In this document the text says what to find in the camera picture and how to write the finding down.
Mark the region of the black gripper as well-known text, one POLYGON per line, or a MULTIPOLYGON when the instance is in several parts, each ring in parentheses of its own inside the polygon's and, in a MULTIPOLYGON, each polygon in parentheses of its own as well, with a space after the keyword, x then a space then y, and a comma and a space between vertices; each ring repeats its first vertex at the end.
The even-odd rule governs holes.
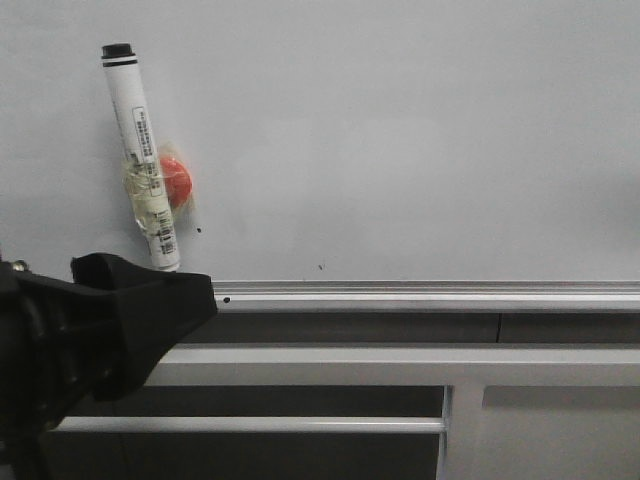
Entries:
POLYGON ((1 471, 51 476, 41 436, 80 401, 139 390, 162 357, 218 313, 211 277, 92 253, 73 279, 1 264, 1 471))

